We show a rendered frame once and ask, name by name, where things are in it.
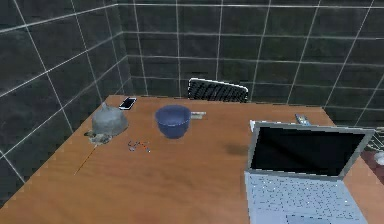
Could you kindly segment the grey dome-shaped statue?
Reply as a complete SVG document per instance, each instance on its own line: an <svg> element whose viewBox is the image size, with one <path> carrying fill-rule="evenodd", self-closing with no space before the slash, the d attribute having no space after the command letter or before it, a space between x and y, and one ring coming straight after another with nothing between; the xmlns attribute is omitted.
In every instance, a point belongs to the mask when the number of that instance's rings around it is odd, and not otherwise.
<svg viewBox="0 0 384 224"><path fill-rule="evenodd" d="M129 125L120 109L109 106L105 102L93 114L91 122L92 129L85 132L84 135L96 146L107 144L113 137L124 132Z"/></svg>

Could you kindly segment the silver open laptop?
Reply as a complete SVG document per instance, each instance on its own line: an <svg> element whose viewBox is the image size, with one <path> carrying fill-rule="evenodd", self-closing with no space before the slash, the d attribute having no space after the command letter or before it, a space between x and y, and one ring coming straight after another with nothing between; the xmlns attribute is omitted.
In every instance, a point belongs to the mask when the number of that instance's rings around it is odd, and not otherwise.
<svg viewBox="0 0 384 224"><path fill-rule="evenodd" d="M244 171L250 224L368 224L344 178L373 134L255 121Z"/></svg>

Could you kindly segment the brown wooden table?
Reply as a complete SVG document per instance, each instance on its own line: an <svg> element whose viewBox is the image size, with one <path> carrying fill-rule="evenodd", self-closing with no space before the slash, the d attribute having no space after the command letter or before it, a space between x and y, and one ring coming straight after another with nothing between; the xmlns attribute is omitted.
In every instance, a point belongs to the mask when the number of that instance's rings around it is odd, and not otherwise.
<svg viewBox="0 0 384 224"><path fill-rule="evenodd" d="M304 114L313 124L332 123L319 107L183 99L206 115L172 140L154 118L172 102L139 98L125 114L128 129L73 175L94 147L85 121L0 208L0 224L250 224L250 121L292 123Z"/></svg>

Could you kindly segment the thin orange pencil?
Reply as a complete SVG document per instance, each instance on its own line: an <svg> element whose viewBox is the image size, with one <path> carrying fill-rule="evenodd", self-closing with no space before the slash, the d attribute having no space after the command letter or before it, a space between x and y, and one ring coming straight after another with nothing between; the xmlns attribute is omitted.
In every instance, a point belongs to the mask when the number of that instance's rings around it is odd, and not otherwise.
<svg viewBox="0 0 384 224"><path fill-rule="evenodd" d="M87 160L91 157L91 155L93 154L93 152L96 150L98 146L95 145L93 147L93 149L88 153L88 155L86 156L86 158L82 161L82 163L80 164L80 166L78 167L78 169L74 172L73 175L76 175L80 170L81 168L84 166L84 164L87 162Z"/></svg>

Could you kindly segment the grey remote control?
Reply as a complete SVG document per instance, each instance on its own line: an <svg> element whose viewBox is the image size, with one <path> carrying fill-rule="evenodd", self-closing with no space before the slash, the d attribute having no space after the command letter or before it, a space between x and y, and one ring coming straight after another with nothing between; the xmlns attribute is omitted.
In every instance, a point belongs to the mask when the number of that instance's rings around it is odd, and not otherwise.
<svg viewBox="0 0 384 224"><path fill-rule="evenodd" d="M304 125L304 126L310 126L311 125L311 123L309 122L309 120L306 116L296 114L295 117L296 117L296 120L299 124Z"/></svg>

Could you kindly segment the blue mixing bowl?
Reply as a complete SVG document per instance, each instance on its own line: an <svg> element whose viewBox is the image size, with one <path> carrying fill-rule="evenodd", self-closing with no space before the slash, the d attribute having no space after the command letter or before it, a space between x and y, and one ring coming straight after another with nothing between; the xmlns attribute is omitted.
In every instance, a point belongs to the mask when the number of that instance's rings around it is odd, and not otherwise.
<svg viewBox="0 0 384 224"><path fill-rule="evenodd" d="M155 120L162 134L169 139L178 139L189 128L191 111L182 105L166 105L155 112Z"/></svg>

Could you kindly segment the white-edged black smartphone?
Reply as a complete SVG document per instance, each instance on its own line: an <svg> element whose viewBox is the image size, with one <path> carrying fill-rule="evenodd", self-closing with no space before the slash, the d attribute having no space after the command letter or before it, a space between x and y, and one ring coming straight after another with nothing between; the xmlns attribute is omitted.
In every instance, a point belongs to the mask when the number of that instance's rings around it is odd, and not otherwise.
<svg viewBox="0 0 384 224"><path fill-rule="evenodd" d="M136 98L127 97L120 105L121 110L130 110L136 102Z"/></svg>

